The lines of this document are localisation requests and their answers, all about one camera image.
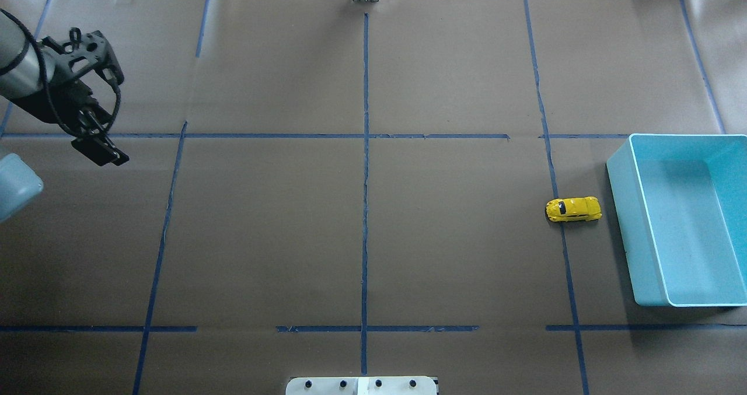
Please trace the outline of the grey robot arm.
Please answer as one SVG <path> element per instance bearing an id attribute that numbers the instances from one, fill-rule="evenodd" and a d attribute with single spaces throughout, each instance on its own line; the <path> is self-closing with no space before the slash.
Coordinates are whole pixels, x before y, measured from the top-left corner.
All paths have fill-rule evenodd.
<path id="1" fill-rule="evenodd" d="M 114 92 L 105 110 L 83 81 L 95 72 Z M 122 103 L 124 74 L 101 31 L 69 30 L 68 39 L 37 40 L 21 20 L 2 10 L 2 97 L 72 137 L 72 147 L 98 166 L 123 165 L 129 156 L 109 137 Z"/>

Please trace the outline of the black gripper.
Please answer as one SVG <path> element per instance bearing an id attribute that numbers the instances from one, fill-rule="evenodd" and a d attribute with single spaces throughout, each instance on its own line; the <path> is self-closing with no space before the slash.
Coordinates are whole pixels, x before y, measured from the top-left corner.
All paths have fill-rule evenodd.
<path id="1" fill-rule="evenodd" d="M 112 46 L 101 31 L 83 34 L 71 28 L 64 43 L 47 36 L 26 44 L 27 57 L 34 58 L 30 74 L 37 81 L 34 92 L 23 98 L 23 109 L 36 119 L 61 128 L 87 128 L 71 145 L 97 166 L 122 166 L 130 158 L 109 138 L 110 128 L 122 102 L 120 86 L 124 74 Z M 83 76 L 94 72 L 115 95 L 112 111 L 93 96 Z"/>

